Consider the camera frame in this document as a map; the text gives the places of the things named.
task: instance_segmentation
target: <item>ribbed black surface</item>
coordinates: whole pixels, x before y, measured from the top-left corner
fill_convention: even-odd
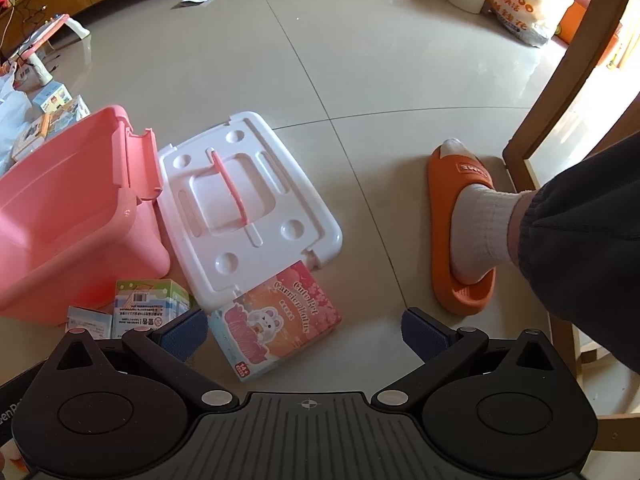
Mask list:
[[[117,451],[105,460],[117,460]],[[37,474],[34,480],[51,477]],[[361,394],[253,394],[238,412],[204,416],[185,446],[135,480],[471,480],[404,415]],[[577,479],[565,475],[562,480]]]

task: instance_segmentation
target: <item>silver screw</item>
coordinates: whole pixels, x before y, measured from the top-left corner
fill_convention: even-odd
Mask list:
[[[202,402],[209,406],[224,406],[234,400],[234,396],[225,390],[209,390],[202,394]]]
[[[409,396],[400,390],[385,390],[378,394],[378,400],[387,406],[401,406],[409,400]]]

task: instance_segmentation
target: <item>white plastic lid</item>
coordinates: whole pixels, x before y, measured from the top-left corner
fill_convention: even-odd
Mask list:
[[[324,266],[342,232],[260,115],[241,112],[159,152],[158,203],[198,304],[229,303],[302,260]]]

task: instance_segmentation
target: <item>triangular cutout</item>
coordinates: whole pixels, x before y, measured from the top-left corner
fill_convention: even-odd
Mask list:
[[[70,368],[83,368],[85,366],[91,366],[94,362],[91,361],[91,356],[84,348],[84,345],[75,341],[69,345],[65,354],[58,363],[58,370],[69,370]]]
[[[535,368],[536,370],[551,371],[554,369],[545,351],[535,341],[527,342],[516,364],[524,368]]]

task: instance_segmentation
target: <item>cartoon bunny illustration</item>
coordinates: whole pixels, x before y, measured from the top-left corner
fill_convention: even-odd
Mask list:
[[[266,344],[276,337],[282,329],[284,320],[272,306],[260,310],[252,310],[247,316],[247,324],[254,330],[261,344]]]

